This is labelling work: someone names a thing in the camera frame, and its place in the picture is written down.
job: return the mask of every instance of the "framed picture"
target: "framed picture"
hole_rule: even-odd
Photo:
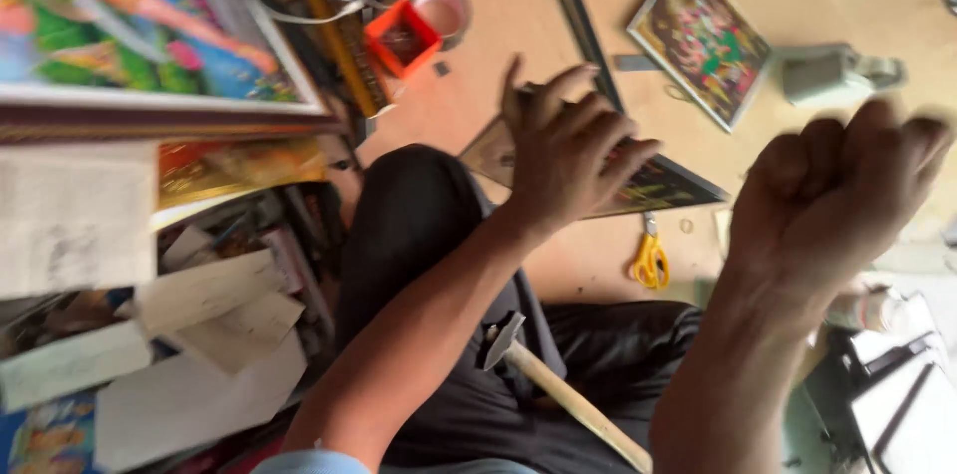
[[[771,66],[771,46],[728,0],[648,0],[628,33],[728,132]]]
[[[486,126],[459,158],[472,171],[502,186],[512,186],[515,144],[501,117]],[[726,197],[719,187],[658,154],[636,171],[612,200],[592,211],[588,218],[706,205],[724,201]]]
[[[0,103],[326,112],[257,0],[0,0]]]

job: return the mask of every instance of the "person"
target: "person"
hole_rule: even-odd
[[[925,200],[951,147],[933,119],[870,101],[848,125],[772,140],[734,206],[703,315],[679,303],[542,307],[521,261],[610,198],[660,143],[589,94],[596,69],[555,76],[520,109],[521,60],[501,113],[513,191],[493,209],[458,161],[423,146],[367,171],[342,264],[341,354],[305,396],[281,455],[257,474],[634,472],[508,368],[477,362],[485,325],[528,317],[520,341],[646,449],[656,474],[778,472],[784,404],[838,289]]]

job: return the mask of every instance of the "orange box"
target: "orange box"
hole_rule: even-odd
[[[408,64],[403,64],[399,57],[383,42],[383,36],[399,24],[405,24],[412,34],[422,42],[422,52]],[[389,7],[381,16],[365,26],[365,44],[368,51],[382,61],[382,64],[399,79],[411,76],[416,69],[422,66],[442,46],[442,38],[435,29],[415,11],[409,0],[399,0]]]

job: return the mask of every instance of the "yellow scissors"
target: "yellow scissors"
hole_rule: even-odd
[[[632,276],[641,285],[649,289],[661,289],[671,280],[668,269],[668,258],[664,255],[661,242],[657,235],[657,224],[654,223],[654,214],[645,212],[645,234],[641,237],[638,247],[638,257],[632,264]]]

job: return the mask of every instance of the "table surface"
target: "table surface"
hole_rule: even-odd
[[[370,162],[408,143],[458,154],[496,114],[499,81],[509,56],[523,52],[524,76],[544,81],[581,61],[556,0],[471,0],[474,19],[463,44],[435,61],[451,69],[439,77],[427,66],[413,76],[397,106],[359,150]],[[606,57],[639,53],[625,25],[643,0],[584,0]],[[910,83],[904,105],[957,104],[957,18],[940,0],[731,0],[772,46],[849,42],[858,52],[904,59]],[[643,136],[664,140],[664,154],[728,190],[740,189],[762,147],[776,134],[800,128],[814,110],[789,105],[771,76],[731,134],[696,105],[664,92],[664,73],[613,72],[630,117]],[[495,199],[507,191],[483,186]],[[951,154],[939,185],[906,230],[937,236],[957,210],[957,155]],[[713,213],[729,205],[663,211],[657,215],[672,268],[672,288],[652,293],[625,276],[641,234],[640,216],[577,222],[525,263],[536,292],[547,301],[690,300],[695,278],[712,277],[722,259]],[[683,220],[683,232],[680,224]]]

